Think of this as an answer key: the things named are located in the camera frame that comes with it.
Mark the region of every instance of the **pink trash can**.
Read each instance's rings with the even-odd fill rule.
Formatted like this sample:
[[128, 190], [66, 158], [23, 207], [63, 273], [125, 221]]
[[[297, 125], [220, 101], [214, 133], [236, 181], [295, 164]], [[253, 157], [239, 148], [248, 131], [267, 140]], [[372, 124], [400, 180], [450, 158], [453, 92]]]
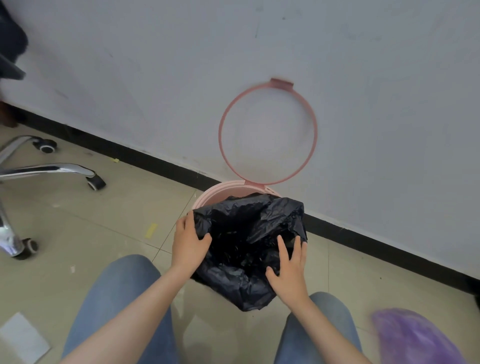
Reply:
[[[310, 115], [312, 118], [312, 123], [313, 123], [313, 145], [312, 148], [310, 149], [310, 152], [308, 154], [307, 159], [304, 161], [304, 163], [296, 170], [294, 171], [291, 175], [275, 182], [270, 182], [270, 183], [265, 183], [265, 184], [260, 184], [256, 183], [253, 181], [249, 181], [248, 179], [242, 177], [230, 164], [228, 161], [225, 152], [223, 150], [223, 145], [222, 145], [222, 129], [223, 125], [225, 123], [225, 118], [227, 117], [228, 112], [232, 108], [232, 106], [240, 100], [242, 97], [246, 96], [247, 94], [260, 90], [263, 88], [276, 88], [276, 89], [281, 89], [286, 92], [289, 92], [298, 102], [300, 102], [303, 107], [306, 109], [307, 113]], [[315, 151], [315, 147], [317, 145], [317, 137], [318, 137], [318, 126], [317, 126], [317, 119], [315, 117], [315, 113], [313, 112], [312, 107], [310, 104], [305, 100], [299, 93], [293, 90], [293, 83], [280, 80], [277, 78], [272, 78], [269, 82], [266, 82], [264, 84], [260, 84], [254, 87], [251, 87], [245, 91], [243, 91], [240, 95], [238, 95], [236, 98], [233, 99], [232, 102], [228, 105], [228, 107], [225, 109], [225, 112], [222, 115], [222, 119], [220, 120], [220, 126], [218, 128], [218, 144], [220, 145], [220, 152], [222, 153], [222, 157], [227, 163], [227, 165], [230, 167], [230, 169], [240, 178], [241, 180], [237, 181], [228, 181], [228, 182], [222, 182], [219, 184], [216, 184], [215, 186], [209, 188], [205, 192], [203, 192], [200, 197], [195, 201], [193, 204], [192, 209], [195, 210], [196, 208], [206, 206], [206, 205], [211, 205], [215, 204], [217, 202], [221, 202], [225, 200], [227, 197], [234, 196], [234, 197], [245, 197], [250, 194], [253, 194], [255, 192], [262, 193], [262, 194], [273, 194], [276, 196], [280, 196], [277, 192], [272, 190], [268, 185], [272, 184], [277, 184], [284, 182], [293, 176], [295, 176], [297, 173], [299, 173], [309, 162], [310, 158], [313, 155], [313, 152]]]

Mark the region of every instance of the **thigh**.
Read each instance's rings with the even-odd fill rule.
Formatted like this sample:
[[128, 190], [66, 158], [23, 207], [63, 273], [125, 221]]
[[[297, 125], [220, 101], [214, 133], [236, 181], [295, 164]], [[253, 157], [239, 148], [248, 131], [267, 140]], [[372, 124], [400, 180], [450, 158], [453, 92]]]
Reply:
[[[65, 342], [62, 358], [128, 306], [158, 278], [160, 272], [142, 255], [128, 255], [111, 263], [88, 292]], [[171, 311], [168, 309], [138, 363], [176, 363]]]
[[[357, 329], [347, 307], [338, 298], [326, 292], [314, 293], [310, 298], [337, 330], [361, 351]], [[275, 363], [325, 363], [307, 332], [293, 314], [288, 315]]]

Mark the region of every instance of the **black garbage bag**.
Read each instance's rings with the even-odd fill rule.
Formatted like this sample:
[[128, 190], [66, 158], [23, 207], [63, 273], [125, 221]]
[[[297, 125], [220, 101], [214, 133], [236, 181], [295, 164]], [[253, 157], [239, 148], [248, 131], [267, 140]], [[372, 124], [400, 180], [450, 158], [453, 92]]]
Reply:
[[208, 232], [212, 244], [192, 278], [220, 293], [242, 311], [267, 306], [276, 294], [265, 276], [267, 266], [278, 275], [276, 237], [281, 235], [289, 255], [295, 236], [307, 241], [303, 203], [251, 194], [193, 211], [199, 239]]

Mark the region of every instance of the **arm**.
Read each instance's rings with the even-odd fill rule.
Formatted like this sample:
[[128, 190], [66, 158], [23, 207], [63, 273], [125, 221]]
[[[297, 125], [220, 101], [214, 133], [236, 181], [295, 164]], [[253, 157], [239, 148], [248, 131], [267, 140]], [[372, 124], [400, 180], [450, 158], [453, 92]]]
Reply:
[[278, 237], [280, 276], [271, 267], [266, 276], [275, 293], [285, 303], [312, 339], [327, 364], [370, 364], [370, 361], [328, 321], [307, 293], [303, 270], [307, 258], [307, 243], [295, 238], [292, 259]]
[[67, 355], [61, 364], [134, 364], [176, 294], [205, 257], [212, 238], [198, 240], [193, 212], [177, 221], [172, 266], [135, 301]]

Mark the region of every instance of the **tiled floor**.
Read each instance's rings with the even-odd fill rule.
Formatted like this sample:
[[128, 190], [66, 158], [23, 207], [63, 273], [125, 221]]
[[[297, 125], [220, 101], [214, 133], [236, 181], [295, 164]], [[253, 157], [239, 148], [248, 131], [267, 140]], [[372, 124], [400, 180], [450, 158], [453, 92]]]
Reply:
[[[18, 134], [42, 133], [0, 126], [0, 144]], [[175, 220], [197, 196], [195, 189], [59, 140], [56, 154], [25, 145], [6, 166], [53, 161], [92, 168], [108, 187], [91, 191], [77, 175], [44, 175], [0, 186], [0, 199], [22, 237], [41, 244], [31, 260], [0, 254], [0, 326], [21, 311], [53, 349], [40, 364], [57, 363], [82, 299], [108, 263], [144, 254], [165, 272], [170, 265]], [[158, 227], [145, 237], [152, 224]], [[306, 280], [310, 293], [329, 291], [352, 312], [366, 355], [380, 364], [369, 315], [404, 307], [426, 316], [463, 352], [480, 363], [480, 312], [473, 298], [312, 234]], [[244, 313], [189, 281], [173, 303], [175, 335], [184, 363], [272, 363], [288, 309], [275, 298]], [[0, 363], [20, 363], [0, 341]]]

